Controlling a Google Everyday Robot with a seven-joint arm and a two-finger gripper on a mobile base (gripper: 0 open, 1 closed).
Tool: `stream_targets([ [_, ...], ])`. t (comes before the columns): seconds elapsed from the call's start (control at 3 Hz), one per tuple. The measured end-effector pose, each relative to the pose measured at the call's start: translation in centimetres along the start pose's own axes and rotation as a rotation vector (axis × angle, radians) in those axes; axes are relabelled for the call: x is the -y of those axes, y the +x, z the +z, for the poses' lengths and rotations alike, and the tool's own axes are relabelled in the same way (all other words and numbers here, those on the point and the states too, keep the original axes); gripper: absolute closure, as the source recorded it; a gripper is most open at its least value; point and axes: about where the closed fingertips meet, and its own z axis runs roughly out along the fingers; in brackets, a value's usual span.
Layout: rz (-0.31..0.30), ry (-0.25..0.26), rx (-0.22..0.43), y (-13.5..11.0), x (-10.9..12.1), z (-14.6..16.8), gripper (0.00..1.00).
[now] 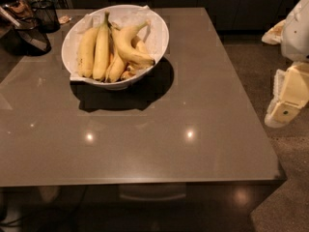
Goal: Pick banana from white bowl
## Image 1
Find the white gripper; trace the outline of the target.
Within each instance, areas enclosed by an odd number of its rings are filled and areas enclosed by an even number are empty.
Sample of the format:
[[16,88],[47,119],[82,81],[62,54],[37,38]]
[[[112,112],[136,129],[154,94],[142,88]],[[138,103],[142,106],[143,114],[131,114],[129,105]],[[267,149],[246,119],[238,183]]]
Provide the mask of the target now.
[[277,129],[289,125],[309,102],[309,64],[293,62],[285,71],[278,70],[274,77],[273,96],[265,124]]

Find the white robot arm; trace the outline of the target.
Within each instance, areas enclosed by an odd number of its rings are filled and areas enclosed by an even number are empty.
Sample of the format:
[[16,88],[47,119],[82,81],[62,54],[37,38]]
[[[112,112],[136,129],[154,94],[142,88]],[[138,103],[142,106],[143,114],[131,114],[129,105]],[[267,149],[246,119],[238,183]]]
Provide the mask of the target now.
[[309,102],[309,0],[299,0],[284,20],[264,33],[262,42],[279,44],[281,54],[292,61],[285,71],[276,71],[265,117],[268,127],[281,128]]

